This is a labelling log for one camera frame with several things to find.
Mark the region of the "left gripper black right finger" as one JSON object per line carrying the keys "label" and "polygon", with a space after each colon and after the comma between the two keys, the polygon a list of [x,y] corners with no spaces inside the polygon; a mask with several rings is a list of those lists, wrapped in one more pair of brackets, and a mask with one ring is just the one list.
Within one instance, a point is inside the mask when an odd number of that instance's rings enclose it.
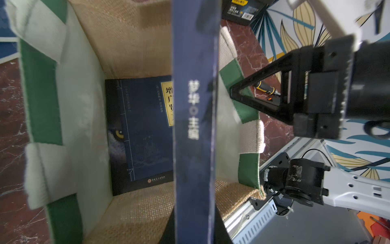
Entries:
{"label": "left gripper black right finger", "polygon": [[215,210],[214,219],[214,244],[233,244],[226,230],[219,210]]}

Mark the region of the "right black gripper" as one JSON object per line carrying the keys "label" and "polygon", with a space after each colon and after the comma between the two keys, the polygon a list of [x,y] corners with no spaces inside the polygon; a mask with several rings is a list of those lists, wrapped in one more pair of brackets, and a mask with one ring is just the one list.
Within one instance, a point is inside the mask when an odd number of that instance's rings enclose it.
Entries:
{"label": "right black gripper", "polygon": [[[375,139],[390,137],[390,44],[353,48],[353,36],[295,49],[230,87],[230,98],[286,124],[294,134],[339,139],[347,119]],[[247,87],[276,101],[245,95]]]}

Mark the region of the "black wolf cover book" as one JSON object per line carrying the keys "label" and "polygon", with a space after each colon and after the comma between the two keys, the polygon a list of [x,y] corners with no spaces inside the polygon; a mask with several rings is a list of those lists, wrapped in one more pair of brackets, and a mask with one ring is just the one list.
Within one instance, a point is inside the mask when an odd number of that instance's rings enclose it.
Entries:
{"label": "black wolf cover book", "polygon": [[125,192],[129,179],[116,80],[105,81],[105,93],[112,193],[116,196]]}

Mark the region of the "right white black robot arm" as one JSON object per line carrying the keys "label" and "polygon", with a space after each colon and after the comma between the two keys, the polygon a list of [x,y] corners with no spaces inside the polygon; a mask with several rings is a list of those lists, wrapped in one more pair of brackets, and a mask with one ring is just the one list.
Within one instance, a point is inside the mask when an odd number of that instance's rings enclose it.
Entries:
{"label": "right white black robot arm", "polygon": [[[234,84],[230,97],[291,125],[299,137],[339,139],[345,119],[365,120],[376,139],[390,127],[390,44],[368,43],[356,20],[373,13],[376,33],[384,1],[311,1],[331,39],[323,46],[290,51]],[[308,159],[269,168],[268,190],[312,206],[327,204],[388,219],[390,185]]]}

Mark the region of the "green beige canvas bag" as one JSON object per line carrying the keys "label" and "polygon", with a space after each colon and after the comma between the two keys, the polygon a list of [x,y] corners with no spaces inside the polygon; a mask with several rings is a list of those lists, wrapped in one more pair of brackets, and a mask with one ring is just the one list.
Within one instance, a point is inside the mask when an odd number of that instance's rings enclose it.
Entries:
{"label": "green beige canvas bag", "polygon": [[[158,244],[163,235],[175,210],[174,175],[112,193],[105,81],[173,80],[173,2],[5,1],[30,139],[24,188],[31,209],[45,208],[56,244]],[[215,210],[223,221],[248,198],[266,198],[259,179],[264,124],[227,93],[241,78],[220,25]]]}

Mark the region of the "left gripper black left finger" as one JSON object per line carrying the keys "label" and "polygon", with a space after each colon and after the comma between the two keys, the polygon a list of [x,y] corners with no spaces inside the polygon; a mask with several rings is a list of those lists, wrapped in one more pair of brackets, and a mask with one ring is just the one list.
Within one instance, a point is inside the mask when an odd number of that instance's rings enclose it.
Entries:
{"label": "left gripper black left finger", "polygon": [[159,244],[175,244],[175,211],[172,210],[171,215],[166,224],[165,230],[160,238]]}

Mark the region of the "blue book table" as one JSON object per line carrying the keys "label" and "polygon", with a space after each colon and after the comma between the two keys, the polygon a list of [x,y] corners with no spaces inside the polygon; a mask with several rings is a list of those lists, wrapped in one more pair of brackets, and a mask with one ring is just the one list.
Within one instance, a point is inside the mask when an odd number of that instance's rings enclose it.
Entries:
{"label": "blue book table", "polygon": [[173,181],[171,76],[117,82],[128,175],[120,193]]}

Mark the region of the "dark book old man back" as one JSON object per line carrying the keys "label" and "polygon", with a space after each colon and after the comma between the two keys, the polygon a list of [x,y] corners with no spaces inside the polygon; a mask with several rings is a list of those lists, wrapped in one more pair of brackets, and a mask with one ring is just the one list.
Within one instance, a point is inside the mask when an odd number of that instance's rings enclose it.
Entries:
{"label": "dark book old man back", "polygon": [[175,241],[212,244],[220,1],[174,1]]}

